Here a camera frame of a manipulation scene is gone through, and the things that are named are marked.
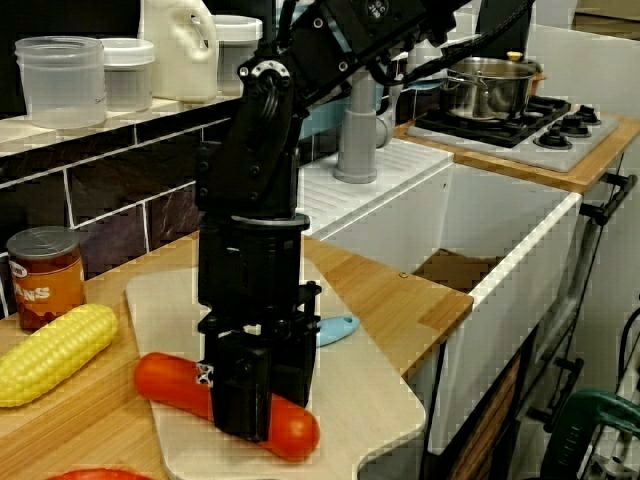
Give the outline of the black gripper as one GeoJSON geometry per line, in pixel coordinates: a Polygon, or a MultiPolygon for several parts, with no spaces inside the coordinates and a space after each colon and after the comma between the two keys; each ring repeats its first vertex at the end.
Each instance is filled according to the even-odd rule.
{"type": "MultiPolygon", "coordinates": [[[[308,217],[205,217],[199,233],[200,304],[210,308],[199,331],[215,350],[223,336],[260,327],[251,341],[277,347],[272,391],[307,405],[316,356],[315,297],[300,283],[301,234],[308,217]]],[[[212,410],[222,432],[253,443],[267,440],[271,351],[222,344],[214,358],[212,410]]]]}

